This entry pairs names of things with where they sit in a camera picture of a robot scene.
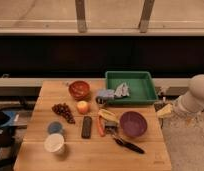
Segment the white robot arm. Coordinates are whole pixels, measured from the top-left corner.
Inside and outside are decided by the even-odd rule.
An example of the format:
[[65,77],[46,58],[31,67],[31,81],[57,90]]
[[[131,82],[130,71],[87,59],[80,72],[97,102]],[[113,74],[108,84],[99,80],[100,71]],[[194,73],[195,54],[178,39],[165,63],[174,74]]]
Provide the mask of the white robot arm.
[[182,117],[194,116],[204,110],[204,74],[192,77],[188,91],[180,95],[173,103],[165,105],[157,111],[159,118],[172,115]]

